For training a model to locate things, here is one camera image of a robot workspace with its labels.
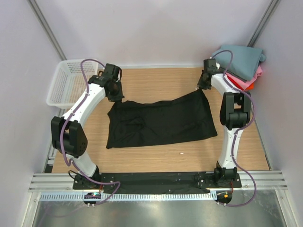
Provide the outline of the black t shirt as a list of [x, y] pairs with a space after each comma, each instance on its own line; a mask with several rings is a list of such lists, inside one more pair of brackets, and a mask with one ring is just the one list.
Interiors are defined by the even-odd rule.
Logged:
[[107, 149], [205, 140], [217, 136], [209, 102], [201, 90], [171, 101], [115, 103]]

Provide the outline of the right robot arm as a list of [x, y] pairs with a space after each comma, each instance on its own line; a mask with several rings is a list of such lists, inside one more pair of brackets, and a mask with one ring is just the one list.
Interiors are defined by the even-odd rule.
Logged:
[[220, 123], [223, 126], [223, 145], [213, 173], [204, 173], [202, 188], [230, 187], [237, 181], [237, 153], [243, 128], [250, 122], [251, 101], [248, 94], [236, 88], [219, 72], [215, 59], [204, 60], [204, 69], [198, 81], [200, 89], [216, 90], [222, 95]]

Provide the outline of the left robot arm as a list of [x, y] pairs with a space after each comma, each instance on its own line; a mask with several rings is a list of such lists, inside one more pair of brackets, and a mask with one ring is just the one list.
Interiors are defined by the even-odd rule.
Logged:
[[110, 102], [122, 101], [121, 78], [122, 69], [107, 63], [100, 75], [84, 78], [86, 88], [72, 108], [62, 117], [51, 120], [52, 146], [60, 151], [67, 166], [74, 166], [84, 177], [84, 184], [90, 189], [96, 189], [101, 179], [98, 166], [86, 151], [88, 140], [83, 128], [104, 98]]

